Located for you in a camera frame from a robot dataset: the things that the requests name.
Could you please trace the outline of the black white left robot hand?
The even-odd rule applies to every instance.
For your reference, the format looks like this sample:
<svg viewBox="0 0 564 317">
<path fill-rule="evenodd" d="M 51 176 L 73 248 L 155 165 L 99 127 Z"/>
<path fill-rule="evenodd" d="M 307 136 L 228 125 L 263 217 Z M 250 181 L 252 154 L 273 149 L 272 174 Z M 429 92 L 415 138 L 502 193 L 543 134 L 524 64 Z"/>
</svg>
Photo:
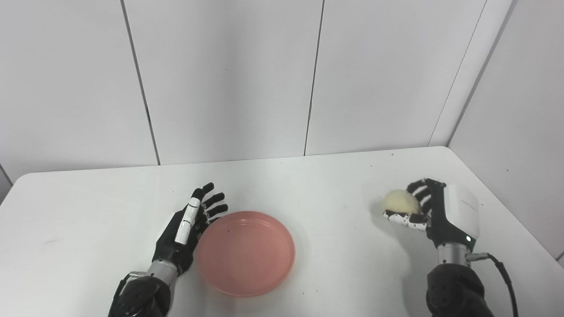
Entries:
<svg viewBox="0 0 564 317">
<path fill-rule="evenodd" d="M 213 182 L 196 188 L 187 205 L 172 214 L 157 239 L 152 260 L 172 264 L 178 276 L 191 267 L 194 251 L 204 232 L 228 211 L 223 192 L 205 198 L 213 189 Z"/>
</svg>

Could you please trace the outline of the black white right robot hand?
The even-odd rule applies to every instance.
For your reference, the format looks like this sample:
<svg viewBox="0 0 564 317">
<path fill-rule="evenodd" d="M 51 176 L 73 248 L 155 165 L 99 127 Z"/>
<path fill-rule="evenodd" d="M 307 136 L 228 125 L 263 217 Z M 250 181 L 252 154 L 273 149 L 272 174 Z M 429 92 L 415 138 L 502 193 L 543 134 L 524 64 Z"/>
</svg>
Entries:
<svg viewBox="0 0 564 317">
<path fill-rule="evenodd" d="M 459 185 L 419 179 L 387 193 L 382 210 L 388 221 L 424 232 L 435 247 L 457 243 L 473 251 L 480 235 L 477 197 Z"/>
</svg>

